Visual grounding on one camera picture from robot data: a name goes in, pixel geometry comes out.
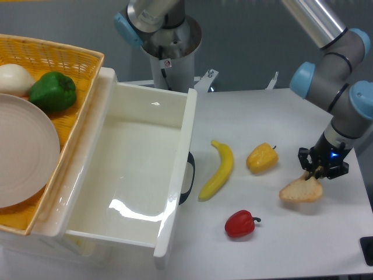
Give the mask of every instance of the yellow basket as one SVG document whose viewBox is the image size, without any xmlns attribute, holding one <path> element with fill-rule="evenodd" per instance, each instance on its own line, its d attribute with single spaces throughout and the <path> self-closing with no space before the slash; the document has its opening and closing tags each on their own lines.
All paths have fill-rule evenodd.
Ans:
<svg viewBox="0 0 373 280">
<path fill-rule="evenodd" d="M 58 71 L 73 79 L 77 95 L 77 100 L 72 107 L 61 113 L 48 115 L 57 130 L 61 151 L 49 182 L 26 201 L 0 208 L 0 230 L 20 235 L 31 232 L 38 214 L 47 203 L 63 162 L 72 151 L 103 61 L 104 55 L 100 52 L 39 39 L 0 34 L 0 65 L 21 65 L 28 70 L 35 81 L 47 72 Z"/>
</svg>

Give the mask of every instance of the white drawer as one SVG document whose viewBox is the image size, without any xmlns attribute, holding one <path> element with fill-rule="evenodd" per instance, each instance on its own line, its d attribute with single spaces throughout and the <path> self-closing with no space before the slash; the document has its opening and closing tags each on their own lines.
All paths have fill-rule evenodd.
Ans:
<svg viewBox="0 0 373 280">
<path fill-rule="evenodd" d="M 93 127 L 91 120 L 103 125 L 86 132 L 98 134 L 86 135 L 88 147 L 79 142 L 60 189 L 33 234 L 148 248 L 157 268 L 164 268 L 187 166 L 197 92 L 126 83 L 113 88 L 101 93 L 100 98 L 111 95 L 105 99 L 107 108 L 101 105 L 105 114 L 87 115 L 86 128 Z"/>
</svg>

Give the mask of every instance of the banana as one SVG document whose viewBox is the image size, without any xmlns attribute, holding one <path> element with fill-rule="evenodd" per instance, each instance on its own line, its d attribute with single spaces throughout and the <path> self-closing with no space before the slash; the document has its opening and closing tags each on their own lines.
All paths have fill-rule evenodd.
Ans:
<svg viewBox="0 0 373 280">
<path fill-rule="evenodd" d="M 198 195 L 199 201 L 206 201 L 214 196 L 228 180 L 233 169 L 233 153 L 229 146 L 215 140 L 211 141 L 211 145 L 213 145 L 219 152 L 220 166 L 201 189 Z"/>
</svg>

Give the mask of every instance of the toast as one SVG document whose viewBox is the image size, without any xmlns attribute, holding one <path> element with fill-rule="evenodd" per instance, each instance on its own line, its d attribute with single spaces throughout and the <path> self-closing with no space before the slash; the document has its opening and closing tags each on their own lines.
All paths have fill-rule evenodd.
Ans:
<svg viewBox="0 0 373 280">
<path fill-rule="evenodd" d="M 280 191 L 280 199 L 288 202 L 315 202 L 322 197 L 322 186 L 320 182 L 311 177 L 305 180 L 308 172 L 290 182 Z"/>
</svg>

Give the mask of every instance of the bell pepper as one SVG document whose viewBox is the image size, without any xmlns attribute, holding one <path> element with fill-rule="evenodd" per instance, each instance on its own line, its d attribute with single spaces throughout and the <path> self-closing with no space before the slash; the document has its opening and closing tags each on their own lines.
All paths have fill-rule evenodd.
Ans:
<svg viewBox="0 0 373 280">
<path fill-rule="evenodd" d="M 224 229 L 229 237 L 243 237 L 254 231 L 254 221 L 260 222 L 261 219 L 252 217 L 251 213 L 247 210 L 240 210 L 229 217 Z"/>
<path fill-rule="evenodd" d="M 254 174 L 274 166 L 279 160 L 275 149 L 268 143 L 257 146 L 246 159 L 246 165 Z"/>
<path fill-rule="evenodd" d="M 29 102 L 46 113 L 64 111 L 76 101 L 74 81 L 60 72 L 44 74 L 30 89 Z"/>
</svg>

